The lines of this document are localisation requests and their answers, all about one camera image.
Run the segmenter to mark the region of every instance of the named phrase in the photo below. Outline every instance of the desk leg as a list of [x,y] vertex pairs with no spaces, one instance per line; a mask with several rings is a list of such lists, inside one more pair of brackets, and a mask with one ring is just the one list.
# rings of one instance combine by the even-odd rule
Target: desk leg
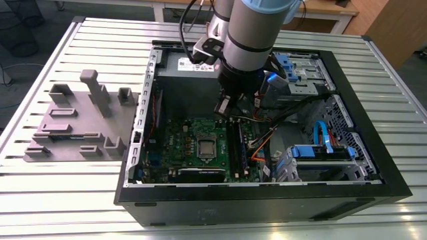
[[158,23],[165,22],[165,18],[162,15],[162,9],[165,8],[165,4],[162,2],[153,2],[152,3],[152,10],[153,10],[153,19]]
[[336,23],[333,25],[331,34],[343,34],[352,17],[353,16],[351,16],[351,15],[340,15],[339,16],[339,20],[336,21]]
[[56,8],[57,8],[57,11],[64,11],[65,8],[64,8],[64,2],[62,1],[54,1],[54,5],[56,5]]
[[0,66],[0,71],[2,72],[2,75],[0,75],[0,84],[9,84],[12,79],[6,74],[6,72],[1,69],[1,66]]

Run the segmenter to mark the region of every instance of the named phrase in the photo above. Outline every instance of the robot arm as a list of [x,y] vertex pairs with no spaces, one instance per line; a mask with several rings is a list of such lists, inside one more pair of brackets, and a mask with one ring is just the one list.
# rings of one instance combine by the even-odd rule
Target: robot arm
[[280,27],[292,20],[301,1],[216,0],[206,36],[193,46],[193,56],[196,62],[210,65],[220,59],[214,112],[224,117],[238,98],[257,91],[265,73],[286,79],[270,52]]

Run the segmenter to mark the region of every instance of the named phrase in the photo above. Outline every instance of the ram slot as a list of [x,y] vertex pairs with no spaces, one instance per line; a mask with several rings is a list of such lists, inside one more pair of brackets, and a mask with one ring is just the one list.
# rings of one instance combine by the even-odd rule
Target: ram slot
[[241,131],[241,125],[238,122],[233,123],[233,129],[234,132],[237,133],[236,138],[236,148],[238,152],[238,173],[241,176],[246,176],[248,173],[248,159],[246,159],[246,147],[245,147],[245,141],[244,141],[244,136],[242,136],[242,131]]
[[225,123],[225,131],[226,131],[226,145],[228,145],[228,160],[229,160],[229,175],[232,178],[241,177],[240,175],[240,158],[238,158],[238,148],[236,145],[236,135],[237,131],[234,131],[234,123],[228,121]]

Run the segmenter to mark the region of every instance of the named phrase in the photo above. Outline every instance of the motherboard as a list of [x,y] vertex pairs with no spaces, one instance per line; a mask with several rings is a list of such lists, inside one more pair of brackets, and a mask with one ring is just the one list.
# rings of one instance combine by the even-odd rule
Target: motherboard
[[244,120],[168,119],[161,153],[148,152],[145,156],[148,181],[173,183],[180,182],[178,176],[197,175],[221,176],[224,183],[258,182],[260,167],[257,163],[248,165],[244,153],[253,137],[252,125]]

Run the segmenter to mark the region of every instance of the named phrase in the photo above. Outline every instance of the green circuit board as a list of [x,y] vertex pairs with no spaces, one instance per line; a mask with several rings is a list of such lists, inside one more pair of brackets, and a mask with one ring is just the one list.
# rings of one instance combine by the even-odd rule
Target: green circuit board
[[[258,167],[249,167],[248,175],[234,178],[229,172],[229,156],[226,142],[225,121],[204,118],[166,121],[164,145],[160,165],[162,168],[217,168],[225,170],[225,182],[258,182]],[[241,122],[241,132],[245,141],[253,139],[252,125]],[[197,157],[197,138],[209,137],[214,139],[216,157],[205,161]],[[164,182],[165,177],[154,182]]]

